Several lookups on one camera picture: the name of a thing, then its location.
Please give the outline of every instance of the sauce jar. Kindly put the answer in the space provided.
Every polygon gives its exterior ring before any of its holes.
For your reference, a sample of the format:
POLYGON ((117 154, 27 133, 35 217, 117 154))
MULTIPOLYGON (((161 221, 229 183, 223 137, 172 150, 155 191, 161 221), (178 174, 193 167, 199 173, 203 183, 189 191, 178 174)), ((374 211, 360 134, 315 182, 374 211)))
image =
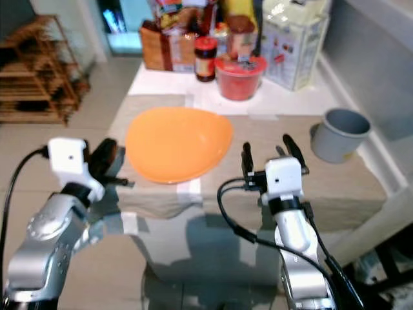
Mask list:
POLYGON ((217 40, 213 37, 199 37, 195 40, 195 73, 201 82, 215 79, 215 57, 217 40))

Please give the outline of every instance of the jar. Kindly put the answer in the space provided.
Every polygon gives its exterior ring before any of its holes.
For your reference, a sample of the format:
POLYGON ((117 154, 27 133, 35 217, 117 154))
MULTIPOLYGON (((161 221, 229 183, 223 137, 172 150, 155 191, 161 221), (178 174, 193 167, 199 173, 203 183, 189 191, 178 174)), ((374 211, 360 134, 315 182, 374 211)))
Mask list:
POLYGON ((251 56, 248 63, 223 58, 215 60, 218 89, 229 100, 248 100, 257 91, 267 68, 263 57, 251 56))
POLYGON ((209 82, 215 79, 215 57, 217 40, 213 37, 199 37, 195 40, 195 73, 198 81, 209 82))

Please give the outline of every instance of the black cable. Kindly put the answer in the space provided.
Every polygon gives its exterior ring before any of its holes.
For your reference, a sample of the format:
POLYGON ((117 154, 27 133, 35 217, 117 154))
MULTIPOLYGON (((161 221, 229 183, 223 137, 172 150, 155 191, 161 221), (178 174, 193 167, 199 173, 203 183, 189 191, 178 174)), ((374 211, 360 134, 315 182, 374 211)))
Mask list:
POLYGON ((19 176, 19 173, 23 166, 29 161, 30 158, 35 156, 36 154, 42 154, 46 156, 47 154, 47 147, 43 147, 42 149, 37 149, 28 154, 26 157, 24 157, 20 164, 17 166, 15 169, 12 179, 10 180, 10 184, 8 186, 8 190, 6 193, 6 199, 5 199, 5 207, 3 209, 3 221, 2 221, 2 226, 1 226, 1 236, 0 236, 0 294, 3 296, 3 262, 4 262, 4 256, 5 256, 5 243, 6 243, 6 233, 7 233, 7 222, 8 222, 8 214, 10 211, 10 200, 12 199, 12 193, 14 190, 14 185, 16 182, 17 177, 19 176))
POLYGON ((222 197, 224 195, 224 193, 228 192, 228 191, 232 191, 235 189, 246 189, 246 186, 233 186, 233 187, 229 187, 224 189, 224 187, 228 184, 237 182, 237 181, 244 181, 243 178, 234 178, 231 180, 228 180, 226 182, 224 182, 217 191, 217 201, 218 201, 218 207, 219 210, 221 211, 222 216, 224 217, 224 220, 227 222, 228 226, 234 231, 234 233, 252 243, 258 243, 261 245, 265 245, 267 247, 272 247, 274 249, 277 249, 278 251, 283 250, 286 252, 289 252, 293 255, 296 255, 298 257, 300 257, 301 259, 305 260, 306 262, 308 262, 311 266, 313 266, 314 268, 316 268, 326 279, 326 281, 328 282, 331 290, 331 294, 332 294, 332 298, 334 301, 336 301, 336 303, 339 302, 338 299, 338 293, 337 293, 337 289, 336 286, 334 285, 334 282, 332 281, 330 275, 324 270, 324 268, 322 268, 319 264, 317 264, 316 262, 314 262, 313 260, 311 260, 310 258, 306 257, 305 255, 301 254, 300 252, 297 252, 293 249, 290 249, 288 247, 284 247, 282 245, 278 245, 275 242, 271 242, 268 241, 266 239, 262 239, 262 238, 258 238, 258 236, 256 234, 254 234, 253 232, 249 231, 248 229, 245 229, 244 227, 238 225, 233 219, 231 219, 231 217, 228 215, 228 213, 226 212, 223 204, 222 204, 222 197))
POLYGON ((348 279, 344 271, 342 270, 341 266, 338 264, 337 260, 329 253, 327 248, 324 245, 323 240, 317 230, 316 223, 314 221, 314 213, 312 212, 311 205, 309 203, 305 203, 305 213, 308 218, 308 222, 310 223, 313 230, 316 232, 318 244, 320 245, 321 250, 324 252, 326 256, 326 264, 331 271, 339 277, 342 284, 346 287, 346 290, 350 293, 351 297, 354 299, 357 307, 359 309, 364 309, 363 301, 361 300, 360 296, 357 294, 356 289, 352 285, 351 281, 348 279))

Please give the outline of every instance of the beige tablecloth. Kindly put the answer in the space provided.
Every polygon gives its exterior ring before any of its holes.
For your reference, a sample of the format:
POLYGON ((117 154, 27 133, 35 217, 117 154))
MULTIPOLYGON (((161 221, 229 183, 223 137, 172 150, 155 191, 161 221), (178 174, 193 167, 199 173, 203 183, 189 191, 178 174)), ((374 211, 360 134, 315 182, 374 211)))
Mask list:
MULTIPOLYGON (((140 112, 159 106, 183 106, 185 97, 127 96, 110 127, 108 135, 120 145, 125 144, 128 124, 140 112)), ((276 145, 283 145, 282 135, 290 134, 300 146, 310 174, 303 178, 305 198, 316 214, 320 231, 355 229, 377 213, 386 199, 377 179, 365 167, 363 160, 355 154, 341 165, 321 161, 310 149, 310 128, 321 118, 314 116, 279 116, 278 120, 229 116, 234 126, 234 137, 227 155, 219 165, 200 177, 200 195, 185 192, 185 186, 160 185, 145 180, 136 173, 128 160, 119 176, 136 183, 134 188, 117 190, 119 207, 132 209, 141 216, 171 218, 193 203, 202 201, 206 213, 219 213, 216 203, 217 188, 227 179, 241 176, 241 149, 245 141, 252 146, 255 170, 261 170, 267 159, 276 156, 276 145)), ((228 212, 243 225, 252 229, 262 226, 261 210, 257 206, 258 195, 237 192, 225 199, 228 212)))

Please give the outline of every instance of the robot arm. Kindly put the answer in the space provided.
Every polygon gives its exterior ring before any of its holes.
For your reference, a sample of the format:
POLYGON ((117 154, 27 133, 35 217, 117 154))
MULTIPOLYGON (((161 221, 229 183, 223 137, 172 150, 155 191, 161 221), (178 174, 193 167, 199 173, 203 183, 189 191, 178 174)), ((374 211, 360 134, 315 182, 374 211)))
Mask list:
POLYGON ((106 139, 89 155, 84 140, 49 141, 50 166, 63 190, 30 219, 25 240, 10 260, 5 309, 57 309, 74 246, 89 224, 88 206, 102 199, 107 183, 127 184, 105 176, 116 147, 106 139))
MULTIPOLYGON (((291 310, 333 310, 337 309, 334 294, 330 285, 329 275, 320 267, 317 248, 321 238, 316 232, 312 220, 309 203, 302 204, 303 196, 301 176, 309 173, 304 157, 287 134, 283 136, 289 155, 282 147, 277 146, 278 158, 270 160, 264 171, 253 171, 251 148, 248 142, 241 153, 242 169, 245 184, 242 188, 247 191, 259 191, 261 202, 269 207, 273 219, 277 223, 275 243, 258 238, 254 233, 240 227, 226 214, 222 206, 222 194, 229 190, 223 188, 239 181, 233 179, 225 182, 218 190, 218 204, 225 220, 234 232, 251 241, 259 242, 280 250, 283 259, 282 281, 285 287, 287 302, 291 310)), ((364 309, 363 302, 353 286, 342 272, 340 266, 327 252, 326 263, 332 272, 344 285, 348 296, 354 301, 355 309, 364 309)))

